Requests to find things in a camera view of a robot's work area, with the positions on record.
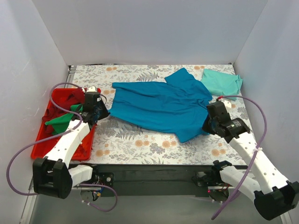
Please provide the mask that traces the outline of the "blue t shirt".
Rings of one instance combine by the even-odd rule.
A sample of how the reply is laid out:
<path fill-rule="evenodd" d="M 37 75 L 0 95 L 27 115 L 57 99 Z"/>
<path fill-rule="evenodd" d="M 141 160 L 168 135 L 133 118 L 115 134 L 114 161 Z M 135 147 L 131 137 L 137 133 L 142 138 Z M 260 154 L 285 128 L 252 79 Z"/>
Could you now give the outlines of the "blue t shirt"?
<path fill-rule="evenodd" d="M 183 143 L 203 134 L 209 90 L 185 68 L 164 82 L 114 82 L 110 114 L 143 129 L 175 134 Z"/>

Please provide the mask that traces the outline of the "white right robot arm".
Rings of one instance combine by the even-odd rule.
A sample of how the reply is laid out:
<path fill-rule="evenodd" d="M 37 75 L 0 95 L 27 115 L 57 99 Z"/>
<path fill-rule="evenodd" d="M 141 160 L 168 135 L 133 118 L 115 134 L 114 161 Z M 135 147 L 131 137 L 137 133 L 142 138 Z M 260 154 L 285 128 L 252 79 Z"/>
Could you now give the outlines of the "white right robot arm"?
<path fill-rule="evenodd" d="M 208 116 L 203 130 L 223 138 L 245 161 L 254 178 L 245 177 L 228 161 L 215 161 L 211 179 L 216 185 L 224 183 L 243 193 L 258 213 L 272 220 L 294 209 L 299 202 L 299 183 L 291 182 L 271 163 L 245 122 L 232 119 L 227 111 L 228 101 L 216 101 L 207 106 Z"/>

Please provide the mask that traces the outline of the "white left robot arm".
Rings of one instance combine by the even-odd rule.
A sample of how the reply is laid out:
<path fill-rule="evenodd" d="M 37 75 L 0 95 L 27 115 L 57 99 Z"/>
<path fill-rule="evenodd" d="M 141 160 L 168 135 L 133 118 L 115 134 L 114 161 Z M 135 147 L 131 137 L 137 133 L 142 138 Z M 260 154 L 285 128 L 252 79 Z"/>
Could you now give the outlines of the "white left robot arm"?
<path fill-rule="evenodd" d="M 99 174 L 90 166 L 78 165 L 69 168 L 71 159 L 83 139 L 96 126 L 98 120 L 106 118 L 109 112 L 94 86 L 85 92 L 82 111 L 71 118 L 66 133 L 43 157 L 33 162 L 34 192 L 65 199 L 72 187 L 85 182 L 93 187 L 99 183 Z"/>

